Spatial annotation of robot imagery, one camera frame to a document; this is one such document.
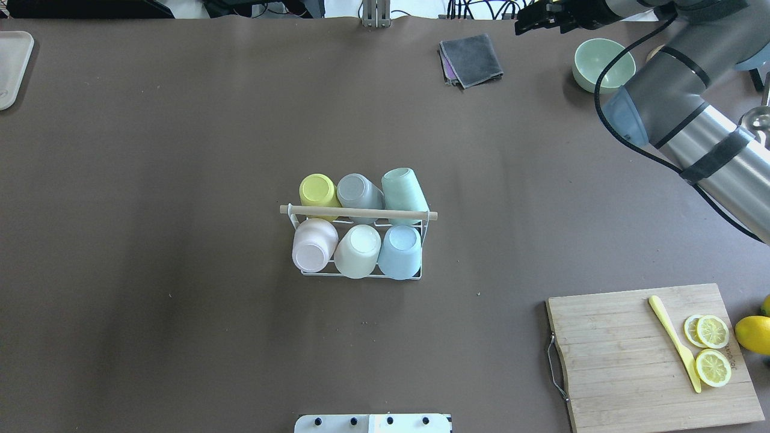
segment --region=gray cloth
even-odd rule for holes
[[[492,47],[492,40],[486,33],[470,38],[441,41],[439,46],[463,89],[503,75],[503,69]]]

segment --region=brown tabletop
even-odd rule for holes
[[[735,323],[770,293],[770,248],[616,143],[571,78],[585,39],[654,25],[4,21],[35,49],[0,112],[3,431],[386,411],[568,431],[546,299],[714,282]],[[438,42],[483,32],[505,76],[444,85]],[[759,101],[737,73],[707,98],[733,120]],[[300,275],[278,207],[301,179],[399,166],[439,213],[423,279]],[[770,415],[770,370],[744,355]]]

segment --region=whole lemon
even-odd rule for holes
[[[758,354],[770,355],[770,317],[748,316],[735,325],[735,338],[741,346]]]
[[[762,303],[762,306],[759,308],[759,310],[765,316],[770,317],[770,294],[765,298],[765,302]]]

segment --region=white wire rack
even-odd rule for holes
[[[390,218],[402,220],[419,220],[420,222],[414,224],[412,227],[417,229],[417,232],[420,234],[420,240],[423,247],[425,245],[425,238],[427,237],[428,233],[428,223],[430,221],[438,220],[438,212],[431,212],[430,210],[420,212],[411,210],[354,209],[349,207],[294,206],[293,204],[289,203],[282,204],[279,208],[279,211],[280,213],[289,216],[289,221],[291,221],[294,230],[300,226],[300,218],[298,218],[297,215],[303,216],[302,221],[309,218],[309,215],[315,217],[336,217],[336,219],[332,221],[332,224],[335,226],[335,228],[337,228],[338,231],[347,231],[356,224],[350,220],[351,217],[377,218],[373,224],[377,231],[387,231],[388,228],[392,227],[392,224],[384,222],[384,220],[388,220]],[[339,271],[337,271],[336,266],[334,265],[334,259],[329,260],[329,263],[326,264],[326,267],[324,267],[319,272],[300,272],[302,272],[302,275],[307,276],[345,277]],[[408,280],[419,280],[422,277],[423,267],[420,265],[420,270],[418,270],[413,277],[408,278]],[[375,267],[375,273],[369,274],[364,278],[389,277],[382,274],[379,267]]]

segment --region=yellow knife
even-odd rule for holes
[[[652,310],[655,312],[655,315],[658,316],[658,320],[661,321],[661,324],[671,338],[671,341],[674,342],[676,351],[679,352],[679,357],[685,364],[685,369],[687,370],[687,375],[690,376],[692,387],[695,389],[695,392],[701,392],[701,379],[698,376],[698,373],[695,372],[695,358],[692,357],[692,352],[679,341],[679,336],[676,334],[676,331],[674,331],[674,325],[671,324],[671,318],[668,317],[668,312],[666,311],[666,307],[663,306],[661,298],[653,295],[649,300]]]

